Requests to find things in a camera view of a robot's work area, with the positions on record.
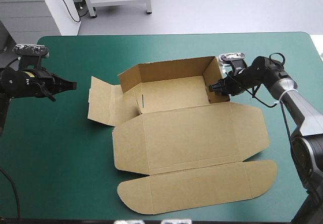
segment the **green tabletop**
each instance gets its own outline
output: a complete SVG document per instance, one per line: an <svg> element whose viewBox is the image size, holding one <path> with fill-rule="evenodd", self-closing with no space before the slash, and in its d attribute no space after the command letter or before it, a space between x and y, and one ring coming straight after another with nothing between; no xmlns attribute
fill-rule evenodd
<svg viewBox="0 0 323 224"><path fill-rule="evenodd" d="M264 113L271 145L252 159L273 159L278 164L272 188L253 200L160 215L137 214L119 199L117 186L142 175L115 169L113 128L87 119L87 101L92 75L118 84L117 74L137 63L241 51L251 64L258 55L281 52L299 92L323 112L323 64L308 34L45 37L39 44L50 51L43 66L77 81L78 88L56 95L55 103L47 98L12 101L0 137L0 165L16 182L23 218L289 221L305 199L280 108L266 108L245 93L232 101L257 106ZM264 87L258 97L273 102ZM2 175L0 216L16 216L11 186Z"/></svg>

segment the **gray floor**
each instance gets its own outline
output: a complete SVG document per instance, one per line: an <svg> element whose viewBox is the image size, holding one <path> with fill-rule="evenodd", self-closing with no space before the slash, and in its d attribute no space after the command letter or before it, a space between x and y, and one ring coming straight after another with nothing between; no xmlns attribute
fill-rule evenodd
<svg viewBox="0 0 323 224"><path fill-rule="evenodd" d="M323 34L323 0L152 0L145 5L97 8L82 17L79 35L305 31ZM0 53L0 66L15 57Z"/></svg>

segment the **cardboard flap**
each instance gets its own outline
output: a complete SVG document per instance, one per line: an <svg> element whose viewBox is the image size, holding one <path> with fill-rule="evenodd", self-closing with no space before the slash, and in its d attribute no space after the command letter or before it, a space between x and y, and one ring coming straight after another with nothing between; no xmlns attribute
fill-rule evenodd
<svg viewBox="0 0 323 224"><path fill-rule="evenodd" d="M91 78L88 118L116 126L140 115L133 91L123 93L120 85Z"/></svg>
<svg viewBox="0 0 323 224"><path fill-rule="evenodd" d="M143 114L209 104L203 76L140 83L132 90Z"/></svg>
<svg viewBox="0 0 323 224"><path fill-rule="evenodd" d="M216 60L212 56L137 64L119 74L118 77L122 91L127 92L139 83L202 76L206 67L214 59Z"/></svg>
<svg viewBox="0 0 323 224"><path fill-rule="evenodd" d="M118 195L135 212L158 214L252 199L276 176L272 160L239 162L125 181Z"/></svg>
<svg viewBox="0 0 323 224"><path fill-rule="evenodd" d="M115 126L115 85L91 77L89 90L89 119Z"/></svg>
<svg viewBox="0 0 323 224"><path fill-rule="evenodd" d="M270 143L261 110L230 102L140 115L113 142L116 168L148 175L243 161Z"/></svg>

